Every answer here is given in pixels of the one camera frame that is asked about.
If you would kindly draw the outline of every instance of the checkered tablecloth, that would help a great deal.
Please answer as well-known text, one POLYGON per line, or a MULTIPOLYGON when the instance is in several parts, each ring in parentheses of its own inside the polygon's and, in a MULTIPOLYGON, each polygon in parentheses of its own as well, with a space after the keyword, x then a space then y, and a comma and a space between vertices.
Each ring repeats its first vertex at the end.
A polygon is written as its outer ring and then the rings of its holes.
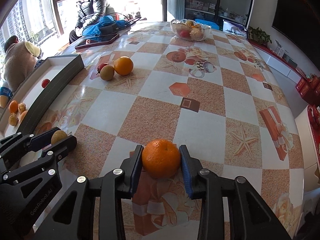
MULTIPOLYGON (((73 45, 62 52, 70 53, 80 53, 86 68, 36 132, 58 126, 78 145, 60 167, 63 189, 44 215, 79 175, 104 176, 137 144, 164 138, 186 144, 219 176, 246 177, 294 235, 304 174, 298 130, 279 84, 247 40, 212 30, 205 41, 185 41, 174 37, 170 23, 141 22, 110 45, 80 51, 73 45), (98 64, 120 56, 132 59, 132 73, 115 74, 109 82, 96 75, 98 64), (279 140, 271 138, 272 129, 279 140)), ((139 197, 123 201, 127 239, 196 239, 201 203, 187 197, 181 172, 167 180, 145 174, 142 180, 139 197)))

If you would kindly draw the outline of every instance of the man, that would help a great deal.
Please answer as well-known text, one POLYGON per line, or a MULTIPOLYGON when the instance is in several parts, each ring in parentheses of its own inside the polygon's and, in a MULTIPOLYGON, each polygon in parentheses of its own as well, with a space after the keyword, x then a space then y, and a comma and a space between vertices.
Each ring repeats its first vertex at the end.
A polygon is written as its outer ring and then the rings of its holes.
POLYGON ((11 92, 14 93, 31 74, 39 62, 37 59, 41 60, 43 55, 38 46, 30 41, 19 42, 15 35, 5 42, 4 51, 4 81, 0 89, 0 106, 2 108, 7 104, 12 95, 11 92))
POLYGON ((115 12, 107 0, 77 0, 77 7, 78 21, 76 28, 70 32, 70 44, 82 36, 84 28, 98 23, 106 14, 115 12))

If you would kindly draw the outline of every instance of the hand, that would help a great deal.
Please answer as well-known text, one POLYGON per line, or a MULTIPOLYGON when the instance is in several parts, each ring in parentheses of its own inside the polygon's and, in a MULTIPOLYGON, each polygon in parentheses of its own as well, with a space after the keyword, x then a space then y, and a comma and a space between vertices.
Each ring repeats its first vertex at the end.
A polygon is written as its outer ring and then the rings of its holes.
POLYGON ((76 35, 78 36, 78 37, 81 37, 82 36, 82 31, 83 31, 83 28, 76 28, 75 29, 75 32, 76 32, 76 35))
POLYGON ((37 57, 37 59, 42 59, 42 56, 43 56, 43 51, 42 51, 42 49, 40 48, 40 54, 39 54, 39 56, 37 57))

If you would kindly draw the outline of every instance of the glass fruit bowl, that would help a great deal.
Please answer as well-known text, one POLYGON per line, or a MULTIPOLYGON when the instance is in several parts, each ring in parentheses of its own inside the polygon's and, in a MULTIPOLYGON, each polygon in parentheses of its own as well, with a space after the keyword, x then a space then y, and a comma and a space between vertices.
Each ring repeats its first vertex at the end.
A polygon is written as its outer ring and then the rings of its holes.
POLYGON ((203 41, 211 33, 211 26, 196 23, 193 20, 177 20, 170 22, 171 30, 181 39, 187 41, 203 41))

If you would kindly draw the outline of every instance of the hair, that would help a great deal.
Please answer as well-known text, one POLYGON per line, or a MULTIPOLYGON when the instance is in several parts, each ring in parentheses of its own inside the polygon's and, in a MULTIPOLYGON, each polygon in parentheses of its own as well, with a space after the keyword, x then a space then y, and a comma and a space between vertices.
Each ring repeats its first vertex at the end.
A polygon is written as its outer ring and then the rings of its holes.
POLYGON ((7 52, 10 45, 16 43, 16 40, 18 40, 18 37, 16 35, 13 35, 9 39, 7 39, 4 44, 4 52, 7 52))

